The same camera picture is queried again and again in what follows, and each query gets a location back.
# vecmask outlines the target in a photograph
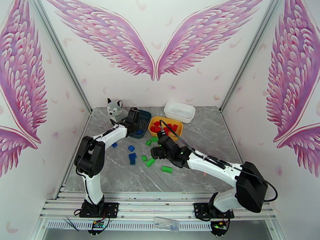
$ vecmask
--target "black mounting bracket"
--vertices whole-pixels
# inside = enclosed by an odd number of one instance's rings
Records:
[[[212,213],[212,209],[210,211],[208,203],[194,203],[194,215],[199,219],[233,219],[234,214],[232,210],[228,210],[227,212],[220,212],[219,210],[215,210],[214,214]]]

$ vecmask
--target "gray plush toy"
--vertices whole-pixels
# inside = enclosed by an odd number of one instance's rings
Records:
[[[107,111],[112,120],[119,122],[120,120],[128,116],[128,111],[122,108],[122,101],[113,102],[110,100],[110,98],[107,98],[107,102]]]

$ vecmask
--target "pink angel wings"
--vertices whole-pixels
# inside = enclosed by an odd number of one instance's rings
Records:
[[[62,22],[95,51],[124,71],[147,73],[151,80],[164,73],[179,74],[237,33],[251,20],[262,0],[230,0],[193,13],[178,26],[155,67],[134,27],[124,17],[79,0],[47,0]]]
[[[268,120],[278,127],[274,142],[294,148],[298,163],[319,176],[319,124],[293,131],[319,81],[319,33],[301,0],[285,0],[273,41],[267,97]]]
[[[15,0],[0,37],[0,91],[19,132],[0,126],[0,176],[18,164],[21,150],[41,143],[37,127],[46,117],[44,70],[38,31],[26,0]]]

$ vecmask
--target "green lego brick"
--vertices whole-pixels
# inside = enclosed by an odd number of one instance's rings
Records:
[[[152,138],[151,138],[151,141],[152,141],[152,142],[158,142],[158,140],[159,140],[158,137],[152,137]]]
[[[141,159],[143,162],[146,162],[148,160],[148,158],[146,156],[141,156]]]
[[[172,168],[168,166],[162,166],[161,171],[167,172],[167,173],[172,173]]]
[[[147,146],[150,146],[151,143],[152,143],[152,141],[151,141],[151,140],[148,140],[148,141],[146,142],[146,145],[147,145]]]
[[[156,162],[156,160],[151,158],[150,160],[147,161],[146,166],[151,167],[155,162]]]

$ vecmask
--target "feather pattern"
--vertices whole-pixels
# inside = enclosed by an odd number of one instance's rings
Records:
[[[95,51],[134,76],[147,73],[154,80],[154,61],[137,31],[124,17],[79,0],[47,1],[58,9],[56,13],[62,22]]]
[[[37,149],[37,146],[21,132],[0,126],[0,177],[2,172],[7,173],[14,165],[18,165],[18,156],[21,150],[31,147]]]
[[[288,135],[278,148],[289,146],[298,155],[299,166],[304,166],[316,177],[320,175],[320,123],[301,127]]]
[[[319,81],[320,40],[301,0],[285,0],[272,47],[266,108],[277,142],[297,126]]]
[[[178,26],[157,61],[157,80],[164,73],[178,75],[237,33],[252,19],[262,0],[229,0],[188,16]]]
[[[28,2],[15,0],[0,36],[0,90],[18,127],[38,143],[37,127],[47,113],[40,51]]]

